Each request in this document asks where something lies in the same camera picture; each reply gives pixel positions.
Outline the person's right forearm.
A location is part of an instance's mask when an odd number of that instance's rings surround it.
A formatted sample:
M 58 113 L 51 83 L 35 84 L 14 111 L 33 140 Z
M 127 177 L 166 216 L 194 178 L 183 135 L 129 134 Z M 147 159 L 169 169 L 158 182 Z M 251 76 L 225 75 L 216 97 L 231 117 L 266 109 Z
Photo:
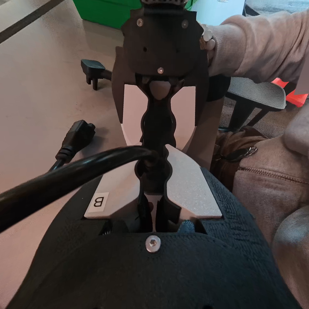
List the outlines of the person's right forearm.
M 308 10 L 235 15 L 208 29 L 215 42 L 209 76 L 298 82 L 308 48 Z

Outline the white panel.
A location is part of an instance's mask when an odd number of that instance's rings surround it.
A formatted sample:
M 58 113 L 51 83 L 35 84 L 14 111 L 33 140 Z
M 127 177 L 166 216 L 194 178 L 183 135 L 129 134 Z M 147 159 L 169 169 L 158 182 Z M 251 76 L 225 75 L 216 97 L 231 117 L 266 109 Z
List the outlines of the white panel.
M 200 24 L 217 26 L 231 16 L 242 15 L 245 0 L 197 0 L 191 6 Z

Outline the black angled plug with prongs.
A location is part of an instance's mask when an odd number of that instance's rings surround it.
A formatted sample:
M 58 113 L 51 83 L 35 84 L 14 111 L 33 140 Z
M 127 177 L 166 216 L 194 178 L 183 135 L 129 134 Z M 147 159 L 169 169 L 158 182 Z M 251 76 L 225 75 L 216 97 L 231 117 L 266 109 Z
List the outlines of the black angled plug with prongs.
M 99 79 L 107 79 L 109 81 L 112 79 L 112 72 L 107 70 L 99 61 L 81 59 L 81 68 L 86 75 L 87 84 L 92 84 L 93 90 L 95 91 L 98 89 Z

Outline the orange object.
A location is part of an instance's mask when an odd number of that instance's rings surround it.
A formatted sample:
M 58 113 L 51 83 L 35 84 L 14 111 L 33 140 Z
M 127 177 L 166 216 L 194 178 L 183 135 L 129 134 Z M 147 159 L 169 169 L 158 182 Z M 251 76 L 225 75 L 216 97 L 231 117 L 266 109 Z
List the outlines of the orange object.
M 291 103 L 292 105 L 300 108 L 304 105 L 307 100 L 308 94 L 296 95 L 295 89 L 296 85 L 289 82 L 284 82 L 279 78 L 276 78 L 272 81 L 273 84 L 276 84 L 284 89 L 286 94 L 286 102 Z

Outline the person in beige sweater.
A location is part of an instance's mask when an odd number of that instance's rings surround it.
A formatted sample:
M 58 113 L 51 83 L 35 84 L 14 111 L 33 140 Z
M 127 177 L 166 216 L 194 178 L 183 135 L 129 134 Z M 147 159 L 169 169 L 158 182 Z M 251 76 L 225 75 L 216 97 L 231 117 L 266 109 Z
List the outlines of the person in beige sweater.
M 309 307 L 309 107 L 283 135 L 256 144 L 242 159 L 233 194 L 255 217 L 281 276 L 302 308 Z

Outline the brown fabric with metal clasp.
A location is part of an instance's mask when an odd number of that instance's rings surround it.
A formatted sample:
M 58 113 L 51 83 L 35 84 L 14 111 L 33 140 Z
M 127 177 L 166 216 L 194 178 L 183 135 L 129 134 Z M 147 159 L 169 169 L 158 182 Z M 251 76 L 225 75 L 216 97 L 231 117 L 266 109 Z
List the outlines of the brown fabric with metal clasp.
M 267 139 L 268 137 L 251 126 L 243 126 L 235 132 L 218 130 L 210 172 L 219 175 L 226 164 L 239 162 L 249 148 Z

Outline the person's right hand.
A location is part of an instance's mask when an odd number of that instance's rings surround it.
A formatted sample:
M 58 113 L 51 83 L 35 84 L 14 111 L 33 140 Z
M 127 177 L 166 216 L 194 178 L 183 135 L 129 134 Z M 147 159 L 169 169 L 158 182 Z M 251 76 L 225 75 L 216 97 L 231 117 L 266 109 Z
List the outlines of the person's right hand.
M 200 38 L 200 49 L 213 51 L 215 49 L 215 40 L 211 27 L 206 24 L 199 24 L 203 28 L 203 34 Z

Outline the green box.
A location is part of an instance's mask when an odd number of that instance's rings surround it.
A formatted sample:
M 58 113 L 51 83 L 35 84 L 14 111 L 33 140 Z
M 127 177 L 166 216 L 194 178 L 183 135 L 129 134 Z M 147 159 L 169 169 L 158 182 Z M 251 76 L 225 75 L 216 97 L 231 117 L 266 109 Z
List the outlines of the green box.
M 116 1 L 116 0 L 78 0 L 73 1 L 80 17 L 83 20 L 91 21 L 105 26 L 120 29 L 129 19 L 130 11 L 139 9 L 143 5 L 156 6 L 175 4 L 186 6 L 192 1 Z

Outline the grey mesh chair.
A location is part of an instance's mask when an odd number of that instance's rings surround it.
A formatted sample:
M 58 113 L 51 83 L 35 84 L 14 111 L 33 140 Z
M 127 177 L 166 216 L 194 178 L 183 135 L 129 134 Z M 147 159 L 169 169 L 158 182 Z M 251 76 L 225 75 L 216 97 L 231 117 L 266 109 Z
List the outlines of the grey mesh chair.
M 280 112 L 286 108 L 286 94 L 282 87 L 274 83 L 254 83 L 248 78 L 233 77 L 226 98 L 236 102 L 226 130 L 239 130 L 255 108 L 260 112 L 248 123 L 254 126 L 268 112 Z

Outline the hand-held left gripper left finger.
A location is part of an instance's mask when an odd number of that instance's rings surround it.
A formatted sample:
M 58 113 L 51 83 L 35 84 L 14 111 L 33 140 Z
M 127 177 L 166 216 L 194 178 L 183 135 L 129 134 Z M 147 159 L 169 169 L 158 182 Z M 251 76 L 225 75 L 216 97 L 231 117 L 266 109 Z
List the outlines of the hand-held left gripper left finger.
M 105 173 L 84 213 L 85 219 L 124 221 L 128 228 L 153 228 L 152 203 L 137 174 L 139 161 Z

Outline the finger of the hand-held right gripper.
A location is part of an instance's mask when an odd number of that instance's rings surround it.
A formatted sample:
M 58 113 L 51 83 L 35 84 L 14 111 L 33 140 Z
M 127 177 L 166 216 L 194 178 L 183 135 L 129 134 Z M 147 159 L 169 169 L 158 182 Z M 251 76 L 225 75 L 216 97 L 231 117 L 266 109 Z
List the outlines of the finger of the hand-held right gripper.
M 141 145 L 142 118 L 147 111 L 148 97 L 136 85 L 124 86 L 122 132 L 127 146 Z
M 163 145 L 175 148 L 188 148 L 195 133 L 196 87 L 182 87 L 171 98 L 171 112 L 175 118 L 175 130 L 165 138 Z

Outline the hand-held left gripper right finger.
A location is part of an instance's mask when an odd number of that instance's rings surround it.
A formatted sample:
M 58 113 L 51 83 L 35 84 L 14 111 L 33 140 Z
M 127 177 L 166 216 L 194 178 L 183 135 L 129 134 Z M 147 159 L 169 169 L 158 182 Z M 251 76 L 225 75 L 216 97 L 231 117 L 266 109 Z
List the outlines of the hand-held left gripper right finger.
M 157 203 L 156 225 L 221 219 L 222 212 L 201 167 L 189 156 L 166 144 L 169 174 Z

